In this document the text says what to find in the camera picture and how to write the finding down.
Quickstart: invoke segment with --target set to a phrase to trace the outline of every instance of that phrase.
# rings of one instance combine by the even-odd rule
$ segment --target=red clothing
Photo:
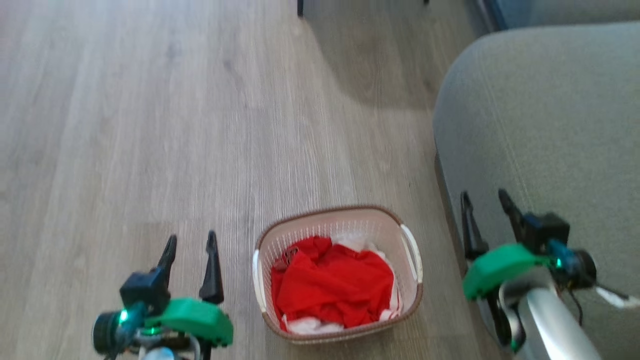
[[[319,236],[291,245],[271,268],[271,296],[283,330],[282,315],[346,329],[377,322],[389,308],[393,284],[393,271],[377,254]]]

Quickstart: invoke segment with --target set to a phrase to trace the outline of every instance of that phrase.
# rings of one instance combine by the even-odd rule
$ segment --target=plastic basket
[[[281,330],[271,299],[271,267],[291,244],[309,236],[365,236],[391,262],[403,297],[401,314],[391,320],[320,335],[298,335]],[[297,344],[341,341],[372,334],[407,319],[422,299],[422,260],[409,228],[383,208],[338,208],[288,218],[272,225],[260,237],[253,253],[253,287],[262,317],[279,336]]]

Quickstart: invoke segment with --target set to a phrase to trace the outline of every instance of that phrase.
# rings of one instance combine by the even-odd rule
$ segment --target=green led light
[[[125,321],[127,321],[129,317],[129,313],[127,312],[126,309],[122,310],[120,312],[120,323],[124,323]]]

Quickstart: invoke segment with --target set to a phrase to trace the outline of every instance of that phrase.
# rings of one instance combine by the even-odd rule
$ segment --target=gray fabric upholstery
[[[458,231],[468,190],[490,245],[513,241],[504,187],[522,210],[567,219],[598,279],[640,295],[639,55],[640,22],[505,31],[465,50],[433,124]],[[637,358],[640,311],[579,298],[603,359]]]
[[[508,28],[640,20],[640,0],[493,0]]]

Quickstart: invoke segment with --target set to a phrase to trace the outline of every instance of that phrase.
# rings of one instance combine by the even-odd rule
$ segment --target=wooden floor
[[[0,359],[98,359],[92,324],[179,237],[196,296],[218,233],[235,343],[215,359],[493,359],[462,295],[433,166],[444,74],[483,27],[465,0],[2,0]],[[295,347],[250,276],[275,220],[370,203],[413,230],[418,313]]]

